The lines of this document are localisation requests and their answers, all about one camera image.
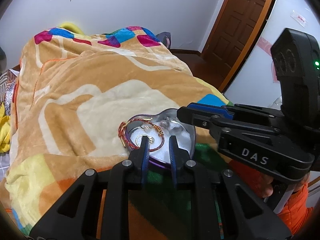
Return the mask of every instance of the person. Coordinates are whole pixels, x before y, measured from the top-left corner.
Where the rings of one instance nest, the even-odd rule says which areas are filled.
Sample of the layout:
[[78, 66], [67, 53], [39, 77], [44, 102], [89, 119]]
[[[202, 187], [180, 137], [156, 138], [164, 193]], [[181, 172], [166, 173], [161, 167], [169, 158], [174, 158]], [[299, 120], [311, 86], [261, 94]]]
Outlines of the person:
[[[228, 165], [259, 197], [265, 198], [272, 195], [272, 177], [235, 160], [231, 160]], [[310, 173], [306, 174], [303, 180], [296, 185], [288, 202], [278, 214], [293, 235], [301, 228], [313, 209], [306, 207], [309, 177]]]

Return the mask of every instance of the orange sleeve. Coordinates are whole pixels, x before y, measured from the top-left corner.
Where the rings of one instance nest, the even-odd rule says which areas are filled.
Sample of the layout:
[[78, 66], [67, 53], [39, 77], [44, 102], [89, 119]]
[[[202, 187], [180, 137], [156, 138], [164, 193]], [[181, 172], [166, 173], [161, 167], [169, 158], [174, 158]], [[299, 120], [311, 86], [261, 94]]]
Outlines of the orange sleeve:
[[[232, 160], [228, 165], [259, 197], [261, 197], [262, 194], [259, 187], [261, 173], [259, 171], [235, 160]], [[291, 195], [287, 204], [284, 206], [284, 209], [278, 214], [281, 220], [291, 230], [292, 234], [295, 234], [299, 230], [312, 211], [312, 208], [306, 207], [307, 198], [308, 186], [306, 183], [301, 190]]]

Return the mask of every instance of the colorful blanket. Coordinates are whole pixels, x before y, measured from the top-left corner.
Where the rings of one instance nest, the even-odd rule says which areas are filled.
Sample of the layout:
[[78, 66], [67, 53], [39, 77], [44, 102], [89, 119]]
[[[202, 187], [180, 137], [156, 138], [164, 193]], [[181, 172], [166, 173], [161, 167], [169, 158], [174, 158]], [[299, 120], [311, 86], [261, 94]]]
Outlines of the colorful blanket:
[[[20, 65], [11, 111], [11, 167], [0, 199], [27, 235], [86, 169], [103, 171], [127, 158], [117, 136], [122, 121], [190, 102], [228, 103], [141, 27], [90, 37], [62, 28], [43, 31], [25, 45]], [[207, 130], [196, 131], [198, 143], [215, 143]], [[203, 155], [211, 148], [197, 147], [196, 158], [211, 163], [210, 155]], [[164, 180], [149, 175], [153, 192]], [[164, 206], [162, 213], [177, 227], [188, 225], [188, 195], [180, 195], [185, 201], [178, 197], [181, 205], [165, 194], [153, 196], [146, 199]], [[150, 209], [142, 199], [130, 196], [131, 239], [175, 237], [175, 229], [146, 218], [152, 214], [146, 214]]]

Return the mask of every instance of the door panel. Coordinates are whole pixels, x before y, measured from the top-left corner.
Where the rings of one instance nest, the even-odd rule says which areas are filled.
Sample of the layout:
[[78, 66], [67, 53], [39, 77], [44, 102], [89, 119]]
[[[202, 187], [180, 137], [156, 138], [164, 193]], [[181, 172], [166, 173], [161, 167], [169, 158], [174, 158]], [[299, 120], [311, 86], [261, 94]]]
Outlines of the door panel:
[[226, 77], [247, 43], [265, 0], [228, 0], [220, 22], [204, 52], [206, 60]]

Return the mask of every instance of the white wall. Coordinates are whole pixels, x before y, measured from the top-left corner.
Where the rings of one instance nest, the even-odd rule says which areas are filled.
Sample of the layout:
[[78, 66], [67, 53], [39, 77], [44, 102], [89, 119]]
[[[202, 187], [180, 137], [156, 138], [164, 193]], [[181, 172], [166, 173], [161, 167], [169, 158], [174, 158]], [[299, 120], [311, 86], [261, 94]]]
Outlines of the white wall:
[[171, 32], [172, 48], [198, 50], [218, 0], [13, 0], [0, 19], [0, 46], [7, 68], [19, 63], [24, 44], [62, 22], [86, 34], [140, 25]]
[[[306, 18], [306, 28], [290, 17], [293, 10]], [[277, 0], [261, 36], [273, 44], [286, 27], [309, 33], [320, 41], [320, 24], [305, 0]], [[281, 95], [280, 84], [273, 83], [271, 64], [272, 58], [256, 46], [225, 96], [233, 103], [268, 107]]]
[[207, 39], [209, 38], [210, 32], [212, 31], [213, 25], [218, 17], [218, 14], [220, 12], [220, 9], [221, 9], [223, 2], [224, 2], [224, 0], [218, 0], [217, 6], [213, 12], [210, 23], [208, 25], [208, 28], [205, 31], [204, 37], [203, 37], [202, 42], [199, 46], [198, 51], [200, 51], [200, 52], [202, 52], [202, 50], [204, 49], [205, 43], [207, 42]]

